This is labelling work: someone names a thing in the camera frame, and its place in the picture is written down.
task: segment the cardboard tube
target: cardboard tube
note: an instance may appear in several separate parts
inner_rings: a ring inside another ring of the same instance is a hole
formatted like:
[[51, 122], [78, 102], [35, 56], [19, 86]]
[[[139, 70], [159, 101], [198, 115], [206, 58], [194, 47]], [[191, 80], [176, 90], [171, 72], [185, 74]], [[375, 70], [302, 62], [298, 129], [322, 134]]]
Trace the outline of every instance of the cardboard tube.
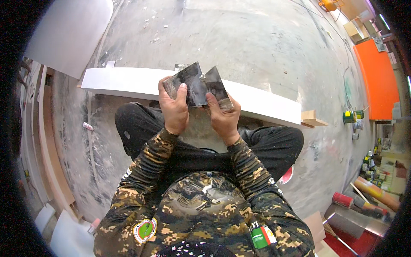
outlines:
[[354, 185], [362, 192], [367, 193], [379, 200], [381, 203], [385, 204], [391, 210], [397, 212], [400, 202], [392, 198], [388, 193], [386, 193], [381, 188], [377, 187], [373, 183], [358, 177], [354, 182]]

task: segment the red container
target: red container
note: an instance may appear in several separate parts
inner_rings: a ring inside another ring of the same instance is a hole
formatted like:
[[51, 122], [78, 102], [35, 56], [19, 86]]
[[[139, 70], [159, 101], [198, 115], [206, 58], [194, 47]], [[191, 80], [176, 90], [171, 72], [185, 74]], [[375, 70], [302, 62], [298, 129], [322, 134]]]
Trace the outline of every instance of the red container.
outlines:
[[350, 208], [351, 205], [353, 205], [354, 199], [346, 196], [344, 194], [340, 194], [338, 192], [335, 192], [334, 195], [332, 196], [332, 200], [337, 203], [341, 204], [342, 206], [345, 206], [347, 208]]

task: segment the leg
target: leg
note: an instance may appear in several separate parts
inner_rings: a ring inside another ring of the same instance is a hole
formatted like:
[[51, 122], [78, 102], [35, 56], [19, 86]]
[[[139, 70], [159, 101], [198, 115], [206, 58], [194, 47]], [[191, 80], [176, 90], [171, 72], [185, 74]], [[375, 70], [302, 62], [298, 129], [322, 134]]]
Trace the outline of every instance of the leg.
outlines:
[[[137, 102], [120, 106], [114, 119], [124, 150], [132, 160], [137, 158], [144, 143], [164, 127], [164, 118], [160, 109], [145, 107]], [[159, 183], [159, 191], [165, 190], [172, 182], [192, 172], [207, 170], [228, 172], [230, 167], [229, 154], [210, 153], [179, 141], [166, 164], [167, 174], [160, 179], [162, 183]]]
[[275, 181], [295, 163], [304, 144], [299, 129], [293, 127], [263, 127], [246, 140]]

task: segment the concrete floor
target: concrete floor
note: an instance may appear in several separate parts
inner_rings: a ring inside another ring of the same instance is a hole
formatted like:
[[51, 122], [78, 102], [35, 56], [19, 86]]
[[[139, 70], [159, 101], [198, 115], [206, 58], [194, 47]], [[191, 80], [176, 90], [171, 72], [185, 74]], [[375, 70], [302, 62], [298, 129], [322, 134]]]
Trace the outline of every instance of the concrete floor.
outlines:
[[[203, 70], [218, 65], [223, 79], [300, 102], [303, 111], [315, 109], [329, 125], [303, 131], [305, 143], [294, 176], [281, 186], [294, 211], [305, 218], [324, 212], [333, 193], [357, 177], [374, 143], [368, 122], [354, 142], [351, 124], [342, 122], [347, 100], [362, 109], [367, 98], [352, 48], [347, 50], [337, 32], [353, 45], [342, 25], [309, 0], [114, 0], [112, 20], [88, 67], [116, 60], [116, 67], [174, 69], [176, 63], [199, 61]], [[83, 218], [92, 222], [108, 211], [131, 163], [114, 113], [133, 99], [92, 95], [76, 88], [78, 83], [56, 72], [53, 125], [66, 179]], [[199, 115], [192, 113], [190, 119], [197, 116], [203, 133], [213, 137]], [[83, 121], [95, 130], [84, 129]], [[207, 140], [195, 139], [196, 132], [191, 129], [184, 139], [205, 144]]]

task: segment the left hand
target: left hand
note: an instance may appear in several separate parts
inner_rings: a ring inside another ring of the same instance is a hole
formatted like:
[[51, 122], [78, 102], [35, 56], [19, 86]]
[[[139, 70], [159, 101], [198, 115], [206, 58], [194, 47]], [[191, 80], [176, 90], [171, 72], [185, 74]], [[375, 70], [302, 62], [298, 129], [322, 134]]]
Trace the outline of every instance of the left hand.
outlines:
[[188, 115], [187, 85], [181, 84], [177, 91], [177, 99], [169, 97], [163, 87], [163, 81], [171, 76], [167, 76], [158, 82], [158, 102], [164, 115], [164, 127], [174, 135], [180, 135], [188, 125], [190, 116]]

